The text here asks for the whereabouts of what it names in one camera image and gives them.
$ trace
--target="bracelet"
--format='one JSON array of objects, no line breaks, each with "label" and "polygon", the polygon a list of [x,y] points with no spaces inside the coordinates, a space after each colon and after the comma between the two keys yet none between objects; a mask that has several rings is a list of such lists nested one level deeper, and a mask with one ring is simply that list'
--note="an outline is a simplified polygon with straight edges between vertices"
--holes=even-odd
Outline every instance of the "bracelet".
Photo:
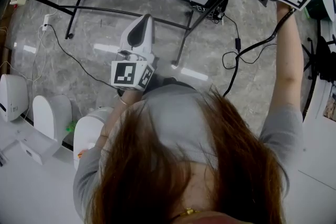
[{"label": "bracelet", "polygon": [[124,100],[122,100],[122,98],[120,97],[120,102],[122,102],[124,105],[129,105],[129,104],[127,104]]}]

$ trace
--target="orange object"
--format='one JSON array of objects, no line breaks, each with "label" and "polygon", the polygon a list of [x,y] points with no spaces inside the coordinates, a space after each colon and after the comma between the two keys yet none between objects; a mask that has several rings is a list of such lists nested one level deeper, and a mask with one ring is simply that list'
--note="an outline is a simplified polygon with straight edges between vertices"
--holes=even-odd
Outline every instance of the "orange object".
[{"label": "orange object", "polygon": [[78,156],[79,159],[82,157],[82,154],[83,154],[85,151],[87,151],[87,150],[82,150],[80,153],[78,153],[77,156]]}]

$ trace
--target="gray shirt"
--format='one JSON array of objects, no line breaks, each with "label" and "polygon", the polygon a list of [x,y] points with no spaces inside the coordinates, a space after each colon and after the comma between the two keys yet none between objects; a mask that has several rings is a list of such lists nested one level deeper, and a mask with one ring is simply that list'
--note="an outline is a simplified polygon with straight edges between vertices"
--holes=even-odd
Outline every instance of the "gray shirt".
[{"label": "gray shirt", "polygon": [[[169,85],[144,95],[143,101],[151,111],[160,142],[172,151],[177,145],[190,161],[210,162],[217,167],[216,154],[207,136],[207,125],[197,100],[202,96],[193,89]],[[85,210],[94,188],[99,184],[107,151],[119,130],[119,123],[110,133],[103,150],[94,147],[83,153],[74,181],[73,199],[77,213],[85,217]],[[302,114],[292,106],[272,111],[266,117],[259,139],[276,155],[282,173],[282,193],[289,189],[288,172],[296,154],[302,148]]]}]

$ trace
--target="white container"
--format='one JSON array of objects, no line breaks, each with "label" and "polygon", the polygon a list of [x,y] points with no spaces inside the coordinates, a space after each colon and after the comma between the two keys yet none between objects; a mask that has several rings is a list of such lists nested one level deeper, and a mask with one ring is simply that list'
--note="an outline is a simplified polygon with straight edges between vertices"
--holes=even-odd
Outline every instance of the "white container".
[{"label": "white container", "polygon": [[79,165],[78,154],[82,150],[89,150],[94,147],[98,137],[100,136],[101,129],[112,111],[113,109],[109,107],[99,108],[77,122],[73,138],[73,164],[75,165],[76,170]]},{"label": "white container", "polygon": [[20,140],[21,148],[43,164],[61,146],[72,121],[70,100],[65,95],[52,98],[37,96],[33,100],[34,130]]},{"label": "white container", "polygon": [[24,78],[3,74],[0,79],[0,113],[13,121],[28,109],[28,90]]}]

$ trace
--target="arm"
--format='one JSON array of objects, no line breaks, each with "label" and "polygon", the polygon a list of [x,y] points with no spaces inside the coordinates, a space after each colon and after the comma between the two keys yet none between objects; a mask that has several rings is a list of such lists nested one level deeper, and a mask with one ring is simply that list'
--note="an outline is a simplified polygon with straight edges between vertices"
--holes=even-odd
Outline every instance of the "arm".
[{"label": "arm", "polygon": [[120,115],[132,104],[140,101],[142,92],[126,91],[122,100],[127,104],[119,101],[113,112],[110,114],[96,146],[83,153],[78,170],[73,181],[73,200],[78,215],[84,219],[87,206],[91,200],[95,187],[99,184],[99,160],[101,158],[101,149],[104,147],[109,133],[113,129]]},{"label": "arm", "polygon": [[142,92],[139,91],[125,91],[122,96],[123,102],[119,100],[118,104],[113,109],[112,113],[110,114],[109,118],[107,119],[103,129],[101,130],[100,136],[96,142],[96,146],[103,148],[106,140],[109,137],[111,130],[113,129],[115,123],[121,116],[121,114],[131,105],[139,102],[142,97]]},{"label": "arm", "polygon": [[[289,10],[288,5],[278,3],[278,22]],[[294,16],[291,16],[278,32],[276,68],[277,76],[269,111],[287,104],[300,109],[303,52]]]}]

